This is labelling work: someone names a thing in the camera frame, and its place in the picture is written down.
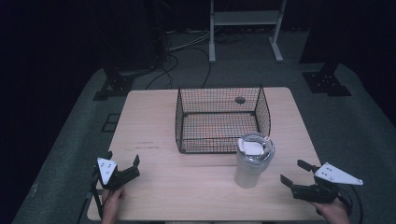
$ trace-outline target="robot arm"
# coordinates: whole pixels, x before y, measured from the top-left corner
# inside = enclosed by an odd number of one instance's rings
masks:
[[[291,180],[280,175],[280,181],[290,188],[294,199],[313,203],[332,203],[338,198],[346,205],[348,208],[347,212],[350,215],[351,204],[341,196],[338,184],[362,185],[362,180],[341,171],[327,162],[323,166],[317,167],[305,161],[298,160],[297,165],[308,172],[312,171],[315,184],[311,186],[294,185]]]
[[[137,169],[140,163],[139,155],[136,155],[134,158],[133,166],[124,171],[118,171],[117,163],[110,160],[112,156],[113,153],[108,151],[103,158],[98,158],[97,164],[93,167],[91,191],[96,201],[100,218],[103,216],[103,205],[100,201],[98,190],[96,189],[98,181],[100,181],[103,189],[114,191],[140,176],[139,170]]]

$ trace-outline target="tumbler lid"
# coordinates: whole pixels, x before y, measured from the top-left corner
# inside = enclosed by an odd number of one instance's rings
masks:
[[[248,133],[238,140],[239,151],[248,161],[261,162],[270,158],[273,144],[268,136],[261,133]]]

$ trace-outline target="wooden table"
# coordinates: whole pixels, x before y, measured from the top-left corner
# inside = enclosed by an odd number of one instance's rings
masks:
[[[292,198],[279,176],[311,185],[297,160],[320,165],[297,105],[287,88],[264,88],[276,155],[253,189],[233,179],[234,154],[186,155],[177,150],[177,90],[131,91],[110,149],[119,170],[140,157],[141,176],[125,185],[121,220],[322,220],[307,202]],[[92,200],[88,218],[100,219]]]

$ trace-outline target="dark background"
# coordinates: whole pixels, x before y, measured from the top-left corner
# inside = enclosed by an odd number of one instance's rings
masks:
[[[279,3],[220,0],[216,8],[272,9]],[[301,63],[335,57],[358,74],[393,124],[394,8],[390,0],[292,0],[282,23],[290,32],[311,28]],[[208,0],[1,1],[2,220],[14,218],[94,72],[104,64],[155,66],[163,31],[207,29],[208,18]]]

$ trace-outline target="white shelf frame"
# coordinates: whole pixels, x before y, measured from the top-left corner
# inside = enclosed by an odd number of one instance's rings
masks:
[[[271,48],[273,49],[276,61],[283,62],[282,54],[277,46],[277,38],[285,13],[287,0],[282,0],[279,10],[267,11],[231,11],[215,12],[214,0],[210,2],[210,41],[209,41],[209,61],[216,62],[215,47],[215,26],[220,25],[264,25],[274,24],[276,26],[274,35],[269,37]]]

